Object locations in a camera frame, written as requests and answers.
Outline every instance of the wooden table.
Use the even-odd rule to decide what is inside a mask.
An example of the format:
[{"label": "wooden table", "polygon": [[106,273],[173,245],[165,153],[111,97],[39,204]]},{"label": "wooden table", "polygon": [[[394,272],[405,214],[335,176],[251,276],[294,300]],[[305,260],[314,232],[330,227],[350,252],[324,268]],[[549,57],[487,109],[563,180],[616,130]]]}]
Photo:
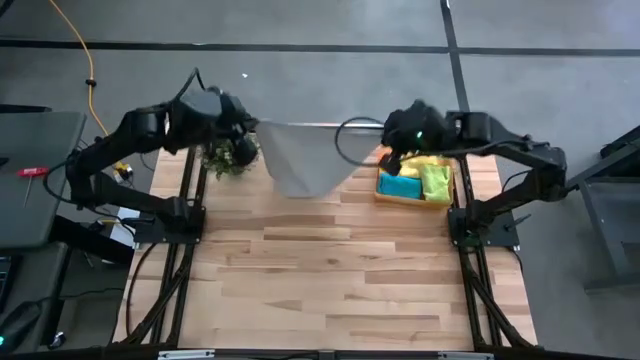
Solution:
[{"label": "wooden table", "polygon": [[[185,157],[159,156],[152,194],[178,194]],[[469,167],[477,198],[500,191],[495,159],[470,157]],[[301,200],[275,193],[261,161],[238,179],[209,176],[180,347],[471,350],[446,210],[375,202],[375,182],[375,169],[360,168],[329,196]],[[158,296],[167,248],[142,266],[132,326]],[[489,248],[487,261],[496,301],[535,343],[514,255]],[[124,304],[114,340],[124,337]]]}]

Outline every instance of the black cable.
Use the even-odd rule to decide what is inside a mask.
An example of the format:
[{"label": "black cable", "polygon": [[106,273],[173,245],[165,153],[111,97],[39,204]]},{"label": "black cable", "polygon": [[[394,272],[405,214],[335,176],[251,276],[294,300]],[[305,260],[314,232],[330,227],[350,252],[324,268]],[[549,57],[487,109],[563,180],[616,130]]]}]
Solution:
[{"label": "black cable", "polygon": [[180,91],[178,91],[178,93],[173,98],[173,100],[171,100],[171,102],[177,101],[182,97],[182,95],[184,95],[185,92],[187,92],[187,89],[189,88],[189,86],[191,86],[191,83],[193,82],[194,78],[198,79],[198,84],[200,85],[200,88],[202,88],[202,90],[206,90],[206,88],[204,87],[204,83],[202,82],[202,77],[200,77],[200,70],[198,68],[194,68],[191,74],[189,75],[189,77],[187,78],[187,81],[184,83],[184,85],[182,85],[182,88],[180,89]]},{"label": "black cable", "polygon": [[518,264],[520,265],[520,273],[523,273],[524,267],[522,266],[522,258],[520,258],[520,254],[518,254],[518,251],[516,251],[516,249],[514,249],[511,246],[507,246],[507,250],[509,250],[510,252],[513,253],[513,255],[516,256],[516,260],[518,260]]},{"label": "black cable", "polygon": [[340,145],[338,143],[338,140],[340,139],[340,132],[342,131],[342,129],[345,128],[345,126],[347,126],[348,124],[354,122],[354,121],[358,121],[358,120],[365,120],[365,121],[370,121],[370,122],[374,122],[380,125],[384,125],[384,122],[380,121],[380,120],[376,120],[374,118],[368,117],[368,116],[356,116],[356,117],[352,117],[351,119],[348,119],[346,121],[344,121],[342,124],[340,124],[340,126],[338,126],[338,128],[336,129],[336,134],[333,137],[333,143],[336,146],[336,151],[338,152],[338,155],[340,155],[340,157],[342,157],[344,159],[344,161],[348,162],[351,165],[355,165],[355,166],[363,166],[363,167],[378,167],[378,163],[364,163],[364,162],[360,162],[360,161],[355,161],[353,159],[351,159],[350,157],[348,157],[347,155],[345,155],[344,152],[342,152],[342,149],[340,149]]},{"label": "black cable", "polygon": [[513,178],[518,177],[518,176],[523,175],[523,174],[528,174],[531,171],[532,170],[523,170],[523,171],[517,172],[517,173],[509,176],[507,178],[507,181],[504,182],[504,185],[502,185],[502,192],[504,192],[504,190],[507,188],[507,184],[509,184],[509,181],[511,181]]},{"label": "black cable", "polygon": [[124,314],[124,328],[127,332],[127,336],[131,336],[131,296],[133,295],[133,285],[136,283],[138,273],[142,268],[142,263],[144,263],[144,261],[147,259],[147,256],[151,254],[151,251],[156,247],[156,245],[157,244],[151,244],[149,248],[144,251],[144,253],[140,257],[140,261],[138,261],[138,265],[136,265],[136,269],[133,271],[133,275],[131,276],[131,283],[129,284],[129,291],[127,292],[127,304],[125,306]]},{"label": "black cable", "polygon": [[49,175],[51,175],[54,171],[60,169],[61,167],[67,165],[68,161],[69,160],[65,160],[65,161],[61,162],[60,164],[58,164],[58,165],[52,167],[51,169],[49,169],[49,171],[46,174],[44,174],[44,177],[42,178],[42,185],[44,186],[44,190],[46,192],[48,192],[49,195],[53,196],[54,198],[56,198],[59,201],[62,201],[64,203],[75,205],[73,203],[73,201],[71,201],[70,199],[65,199],[62,196],[54,193],[53,190],[51,190],[51,188],[49,187]]},{"label": "black cable", "polygon": [[10,312],[8,312],[7,314],[11,314],[13,311],[15,311],[15,309],[17,309],[20,306],[23,306],[25,304],[35,304],[38,307],[40,307],[40,305],[47,300],[69,300],[69,299],[75,299],[75,298],[79,298],[85,295],[89,295],[89,294],[102,294],[108,291],[124,291],[123,288],[116,288],[116,287],[108,287],[108,288],[104,288],[104,289],[100,289],[100,290],[88,290],[88,291],[83,291],[81,293],[78,294],[73,294],[73,295],[66,295],[66,296],[45,296],[43,298],[40,298],[38,300],[28,300],[28,301],[23,301],[22,303],[20,303],[18,306],[16,306],[15,308],[13,308]]},{"label": "black cable", "polygon": [[151,172],[156,171],[155,168],[152,168],[151,166],[147,165],[147,163],[144,161],[144,156],[142,156],[142,153],[140,153],[139,155],[140,155],[140,162],[142,162],[142,166],[146,167],[147,170]]}]

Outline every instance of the potted plant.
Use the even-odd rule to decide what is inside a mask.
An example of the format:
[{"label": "potted plant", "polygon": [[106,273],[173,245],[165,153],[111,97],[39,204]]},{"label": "potted plant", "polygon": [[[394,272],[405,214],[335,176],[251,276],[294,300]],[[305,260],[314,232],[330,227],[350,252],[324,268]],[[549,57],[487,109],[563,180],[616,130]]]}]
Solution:
[{"label": "potted plant", "polygon": [[[255,134],[249,134],[245,140],[251,141],[256,148],[258,148]],[[216,179],[220,180],[222,175],[225,174],[239,176],[245,171],[248,171],[260,156],[260,152],[258,151],[258,155],[256,155],[249,165],[240,166],[234,161],[232,153],[233,146],[230,140],[216,141],[203,147],[202,164],[208,171],[214,172]]]}]

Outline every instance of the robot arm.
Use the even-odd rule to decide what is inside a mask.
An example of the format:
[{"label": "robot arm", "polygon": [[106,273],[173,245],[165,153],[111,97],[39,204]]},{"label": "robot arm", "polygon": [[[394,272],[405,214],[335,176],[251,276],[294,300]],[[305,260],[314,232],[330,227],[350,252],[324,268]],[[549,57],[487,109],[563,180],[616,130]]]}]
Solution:
[{"label": "robot arm", "polygon": [[409,152],[449,157],[494,154],[532,168],[519,185],[486,201],[468,204],[467,230],[487,228],[497,216],[528,202],[557,201],[566,195],[564,151],[535,142],[529,135],[511,133],[487,113],[448,112],[443,117],[416,100],[408,109],[389,115],[382,144],[392,149],[380,162],[390,174],[398,174],[400,158]]},{"label": "robot arm", "polygon": [[217,88],[194,91],[171,102],[126,113],[120,126],[91,146],[72,152],[66,161],[71,202],[79,208],[113,204],[151,213],[168,231],[189,227],[191,207],[181,197],[167,199],[118,185],[102,170],[135,153],[164,148],[172,154],[190,146],[230,140],[239,165],[256,156],[255,145],[245,140],[247,124],[254,123],[236,97]]}]

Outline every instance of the gray floor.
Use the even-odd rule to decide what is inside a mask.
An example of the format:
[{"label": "gray floor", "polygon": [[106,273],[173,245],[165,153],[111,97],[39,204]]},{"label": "gray floor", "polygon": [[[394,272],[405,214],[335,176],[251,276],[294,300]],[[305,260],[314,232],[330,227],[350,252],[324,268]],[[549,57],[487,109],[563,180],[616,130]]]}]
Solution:
[{"label": "gray floor", "polygon": [[[438,0],[60,0],[87,39],[245,44],[446,46]],[[459,46],[640,48],[634,0],[450,0]],[[71,40],[45,1],[17,1],[0,36]],[[286,121],[384,118],[423,98],[458,107],[447,54],[94,51],[96,107],[113,129],[134,107],[170,98],[191,68],[237,94],[254,114]],[[563,147],[569,174],[596,161],[600,147],[638,125],[640,57],[461,56],[472,109],[488,110],[510,130]],[[0,102],[87,111],[86,60],[77,50],[0,49]],[[99,135],[89,121],[84,139]],[[148,163],[155,158],[148,156]],[[151,173],[130,159],[135,185]],[[499,162],[502,178],[520,170]],[[61,212],[78,215],[73,209]],[[518,228],[540,344],[640,357],[640,291],[586,295],[582,285],[609,270],[582,199],[533,203]],[[90,305],[79,305],[80,323]],[[104,341],[108,331],[91,330]]]}]

